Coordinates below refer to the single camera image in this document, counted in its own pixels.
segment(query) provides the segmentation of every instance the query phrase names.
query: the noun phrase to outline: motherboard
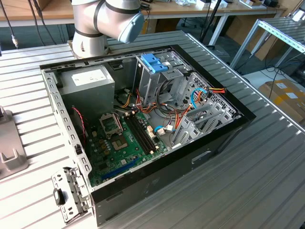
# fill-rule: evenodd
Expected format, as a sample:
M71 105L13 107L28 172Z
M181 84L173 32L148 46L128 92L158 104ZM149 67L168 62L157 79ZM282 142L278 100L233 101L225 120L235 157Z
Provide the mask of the motherboard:
M150 136L149 124L141 112L120 117L105 114L86 129L89 137L85 150L92 166L92 187L167 151L158 136Z

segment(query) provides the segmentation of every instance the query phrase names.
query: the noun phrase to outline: power cord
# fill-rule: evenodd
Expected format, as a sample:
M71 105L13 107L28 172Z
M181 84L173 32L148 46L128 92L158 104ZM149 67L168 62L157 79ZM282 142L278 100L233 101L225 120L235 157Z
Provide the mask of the power cord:
M59 29L59 25L57 25L57 29L58 29L59 35L61 37L61 30Z
M18 47L19 47L18 40L17 40L16 37L15 37L13 28L12 28L12 26L11 26L11 24L10 24L10 20L9 20L7 14L6 14L5 9L4 9L4 5L3 5L3 3L2 3L2 0L0 0L0 6L1 6L1 8L2 8L2 11L3 11L4 17L5 17L5 19L6 19L6 22L8 23L9 28L10 28L11 40L13 41L13 44L15 45L16 49L18 49Z
M209 4L208 12L207 12L207 14L206 14L206 17L205 17L204 22L203 22L203 26L202 26L202 28L201 28L200 37L202 36L203 29L204 29L205 24L206 24L206 20L207 20L207 18L209 17L210 8L211 8L211 3Z
M54 44L57 44L57 43L55 42L55 40L53 39L53 37L52 37L52 35L51 35L49 29L48 29L47 26L46 26L46 24L44 23L43 15L42 15L41 9L40 9L40 7L39 7L37 1L36 1L36 0L33 0L33 2L34 2L34 6L35 6L35 8L36 8L36 11L37 11L37 13L38 13L38 16L40 17L41 22L42 22L44 28L46 29L47 33L49 34L49 36L50 36L52 42L53 42Z
M43 46L46 46L46 45L45 45L45 43L43 42L42 38L41 38L41 35L40 35L40 32L39 32L39 29L38 29L38 24L37 24L36 15L35 15L35 13L34 13L34 9L33 9L33 6L32 6L32 4L31 4L31 1L30 1L30 0L28 0L28 3L29 3L30 10L31 10L32 15L33 15L33 18L34 18L34 23L35 23L35 27L36 27L36 31L37 31L37 33L38 33L39 39L40 39L40 41L41 41L42 45L43 45Z
M62 29L62 24L61 24L61 32L62 32L62 36L63 36L63 41L64 41L64 43L66 42L66 38L65 38L65 34L64 34L64 32L63 32L63 29Z
M147 23L147 28L146 28L146 33L145 34L147 34L147 32L148 32L148 28L149 28L149 22L150 22L150 18L149 18L149 15L151 14L151 8L149 8L149 10L146 10L146 12L147 12L147 18L146 18L146 20L145 21L147 21L148 20L148 23Z

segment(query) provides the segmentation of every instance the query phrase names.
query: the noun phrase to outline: sticker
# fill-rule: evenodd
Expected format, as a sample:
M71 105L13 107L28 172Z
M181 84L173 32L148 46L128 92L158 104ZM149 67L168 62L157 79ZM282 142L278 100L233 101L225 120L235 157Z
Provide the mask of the sticker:
M291 99L297 99L297 96L296 96L296 94L295 93L286 93L286 95L288 95L289 96L289 98L291 98Z
M72 76L72 79L76 86L81 86L88 83L94 83L102 80L106 80L106 76L101 69L93 70L85 73L78 73Z
M276 85L277 85L279 88L281 88L281 89L287 88L286 85L283 84L283 83L277 83Z

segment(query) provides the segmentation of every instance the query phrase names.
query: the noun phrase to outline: expansion slot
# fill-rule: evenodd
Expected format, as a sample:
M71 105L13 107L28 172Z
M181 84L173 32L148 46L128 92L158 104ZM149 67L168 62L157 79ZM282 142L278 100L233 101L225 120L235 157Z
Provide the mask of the expansion slot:
M123 171L125 171L125 170L127 170L127 169L129 169L129 168L131 168L131 167L133 167L133 166L135 165L135 163L136 163L137 160L138 160L138 158L135 159L135 160L133 160L132 162L130 162L130 163L128 163L128 164L126 164L126 165L120 167L120 168L117 168L116 170L114 170L114 171L112 171L112 172L110 172L110 173L107 173L107 174L103 175L103 176L102 176L102 180L105 180L105 179L107 179L107 178L114 177L114 176L120 174L121 172L123 172Z
M134 135L146 155L156 151L154 143L148 137L147 133L140 125L139 120L134 115L126 117L125 122L132 131L132 134Z

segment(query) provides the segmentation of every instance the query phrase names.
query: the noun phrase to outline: metal table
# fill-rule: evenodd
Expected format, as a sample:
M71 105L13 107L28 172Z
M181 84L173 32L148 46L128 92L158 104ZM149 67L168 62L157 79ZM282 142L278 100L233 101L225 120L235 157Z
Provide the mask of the metal table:
M118 51L179 44L257 118L228 148L102 228L298 228L305 219L305 131L182 31L140 36ZM65 226L51 175L69 165L38 66L72 60L68 45L4 52L0 104L14 113L30 166L0 180L1 228L95 228L87 214Z
M292 49L296 49L299 52L305 52L305 25L295 22L290 18L258 19L232 60L230 65L231 68L234 68L237 65L259 27L263 28L265 32L252 50L252 53L262 45L269 33L290 45L290 48L275 65L276 67L283 62Z

